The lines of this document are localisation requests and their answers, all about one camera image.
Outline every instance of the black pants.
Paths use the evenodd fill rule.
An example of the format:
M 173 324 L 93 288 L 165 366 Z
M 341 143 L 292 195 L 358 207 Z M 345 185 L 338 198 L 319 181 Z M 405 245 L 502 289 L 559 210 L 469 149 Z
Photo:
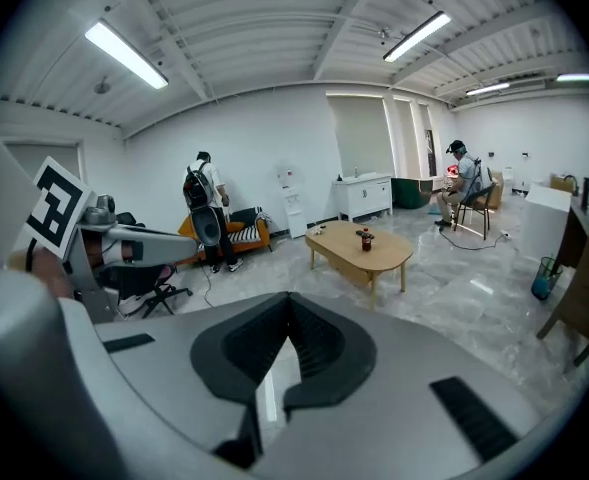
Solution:
M 223 252 L 223 257 L 225 258 L 225 263 L 227 263 L 228 265 L 235 265 L 236 255 L 234 254 L 234 250 L 232 249 L 232 242 L 230 242 L 230 237 L 227 236 L 227 227 L 225 226 L 225 216 L 223 215 L 223 210 L 221 208 L 213 208 L 213 210 L 216 213 L 218 225 L 221 228 L 221 241 L 219 242 L 219 245 L 221 246 L 221 251 Z M 217 246 L 205 248 L 205 260 L 207 261 L 207 264 L 210 266 L 218 265 Z

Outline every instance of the green armchair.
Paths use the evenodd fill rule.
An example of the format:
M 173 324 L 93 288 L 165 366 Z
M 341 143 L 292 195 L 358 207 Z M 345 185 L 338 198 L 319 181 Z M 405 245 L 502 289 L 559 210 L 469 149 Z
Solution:
M 421 208 L 430 202 L 433 180 L 392 178 L 392 202 L 400 208 Z

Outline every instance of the standing person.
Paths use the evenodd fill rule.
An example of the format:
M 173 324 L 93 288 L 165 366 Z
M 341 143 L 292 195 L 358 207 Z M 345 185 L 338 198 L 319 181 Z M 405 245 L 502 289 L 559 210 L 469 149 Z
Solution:
M 221 240 L 219 245 L 221 246 L 225 263 L 227 263 L 227 268 L 230 270 L 230 272 L 234 272 L 243 264 L 243 260 L 236 257 L 234 250 L 232 249 L 232 242 L 230 242 L 230 238 L 227 236 L 227 227 L 225 224 L 225 216 L 223 215 L 222 206 L 229 206 L 230 199 L 225 192 L 225 184 L 219 177 L 218 169 L 212 163 L 212 157 L 206 151 L 201 151 L 196 156 L 196 162 L 190 165 L 190 169 L 192 171 L 198 171 L 201 169 L 201 172 L 207 178 L 210 186 L 216 187 L 216 192 L 214 193 L 214 197 L 212 198 L 209 206 L 214 209 L 216 218 L 218 220 L 218 225 L 221 228 Z M 183 173 L 182 183 L 185 183 L 186 178 L 187 169 L 185 169 L 185 172 Z M 212 273 L 216 274 L 220 270 L 218 265 L 218 247 L 205 247 L 205 259 L 207 264 L 210 266 Z
M 454 158 L 458 160 L 458 178 L 449 189 L 436 196 L 438 208 L 441 210 L 443 218 L 437 220 L 434 224 L 450 227 L 452 225 L 452 214 L 448 205 L 451 205 L 452 212 L 456 213 L 456 208 L 463 199 L 469 194 L 482 189 L 483 180 L 481 179 L 480 164 L 477 165 L 477 162 L 467 152 L 467 148 L 462 141 L 455 140 L 452 142 L 446 153 L 453 153 Z

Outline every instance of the marble floor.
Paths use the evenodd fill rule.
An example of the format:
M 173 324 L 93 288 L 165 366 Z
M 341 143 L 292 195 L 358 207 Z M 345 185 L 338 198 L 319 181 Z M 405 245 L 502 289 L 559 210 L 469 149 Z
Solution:
M 571 360 L 585 345 L 563 324 L 557 324 L 544 340 L 536 332 L 563 295 L 572 272 L 565 271 L 550 298 L 539 302 L 530 293 L 538 263 L 519 255 L 520 214 L 524 200 L 505 196 L 500 210 L 491 216 L 492 229 L 484 242 L 482 216 L 455 232 L 443 233 L 463 247 L 496 247 L 480 251 L 463 250 L 442 237 L 428 214 L 418 210 L 395 209 L 392 217 L 380 216 L 369 222 L 377 228 L 398 233 L 415 247 L 407 268 L 407 291 L 399 291 L 398 271 L 379 277 L 377 311 L 430 327 L 451 339 L 492 368 L 511 379 L 538 409 L 550 414 L 568 402 L 589 376 L 589 358 L 574 368 Z M 207 275 L 197 266 L 187 267 L 172 281 L 188 286 L 192 297 L 176 301 L 179 313 L 207 310 L 214 306 L 255 295 L 282 290 L 343 297 L 368 309 L 369 291 L 352 284 L 317 257 L 310 270 L 310 253 L 304 239 L 277 238 L 273 253 L 267 249 L 243 256 L 245 264 L 235 273 L 222 269 Z M 266 444 L 284 427 L 279 404 L 285 390 L 300 381 L 296 353 L 286 343 L 270 374 L 257 392 L 259 416 Z

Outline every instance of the orange sofa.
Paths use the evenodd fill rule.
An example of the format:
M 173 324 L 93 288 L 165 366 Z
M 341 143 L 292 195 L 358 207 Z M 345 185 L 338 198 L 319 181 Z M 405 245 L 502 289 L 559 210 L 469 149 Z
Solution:
M 252 226 L 252 228 L 256 228 L 256 233 L 254 230 L 250 228 L 250 231 L 254 233 L 255 240 L 251 242 L 246 241 L 239 241 L 243 236 L 243 231 L 246 231 L 248 228 L 243 228 L 240 231 L 233 230 L 234 223 L 227 223 L 228 224 L 228 235 L 230 237 L 230 241 L 232 242 L 232 247 L 235 253 L 251 251 L 253 249 L 260 249 L 261 247 L 269 247 L 270 251 L 272 247 L 270 246 L 270 231 L 267 227 L 267 222 L 263 219 L 257 219 L 256 226 Z M 198 237 L 196 236 L 196 232 L 194 231 L 194 224 L 192 223 L 192 217 L 187 217 L 181 227 L 178 230 L 179 235 L 189 236 L 194 240 L 198 241 Z M 222 256 L 221 250 L 219 248 L 219 256 Z M 190 263 L 196 262 L 196 260 L 204 260 L 205 259 L 205 250 L 202 247 L 199 247 L 199 252 L 196 256 L 192 258 L 188 258 L 186 260 L 177 261 L 175 265 L 187 265 Z

